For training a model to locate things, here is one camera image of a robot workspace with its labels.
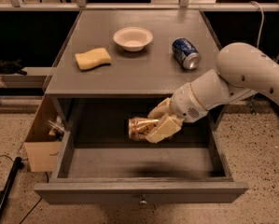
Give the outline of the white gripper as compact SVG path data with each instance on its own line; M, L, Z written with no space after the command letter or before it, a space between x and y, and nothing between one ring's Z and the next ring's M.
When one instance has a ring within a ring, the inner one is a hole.
M171 110L174 115L167 115ZM208 110L198 101L191 84L186 83L174 92L171 99L166 98L149 112L147 115L149 119L160 119L160 121L146 135L146 140L150 143L159 143L179 132L184 121L196 122L207 113Z

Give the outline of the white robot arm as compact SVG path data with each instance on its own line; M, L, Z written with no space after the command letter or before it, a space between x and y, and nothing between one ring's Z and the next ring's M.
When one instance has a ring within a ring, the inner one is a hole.
M209 110L260 93L279 105L279 64L259 49L232 43L216 57L216 69L178 88L148 116L159 123L146 135L150 143L177 133L182 125L205 117Z

